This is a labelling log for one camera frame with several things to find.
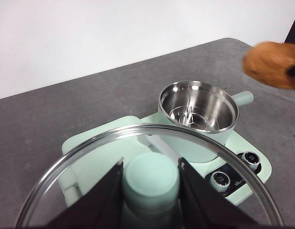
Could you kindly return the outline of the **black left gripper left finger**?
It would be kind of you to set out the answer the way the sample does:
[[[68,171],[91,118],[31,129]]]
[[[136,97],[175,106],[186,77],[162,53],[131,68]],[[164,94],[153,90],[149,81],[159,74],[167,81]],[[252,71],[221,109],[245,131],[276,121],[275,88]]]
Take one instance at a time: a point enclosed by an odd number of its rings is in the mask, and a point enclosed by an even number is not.
[[[91,190],[46,225],[47,229],[118,229],[121,224],[123,159]]]

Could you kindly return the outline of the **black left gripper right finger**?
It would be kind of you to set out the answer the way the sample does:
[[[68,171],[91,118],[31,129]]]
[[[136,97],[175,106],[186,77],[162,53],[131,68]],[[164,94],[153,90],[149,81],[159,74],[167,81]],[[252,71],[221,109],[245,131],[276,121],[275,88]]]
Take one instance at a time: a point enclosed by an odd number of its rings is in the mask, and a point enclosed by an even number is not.
[[[179,199],[187,229],[245,229],[259,225],[227,201],[189,164],[180,158]]]

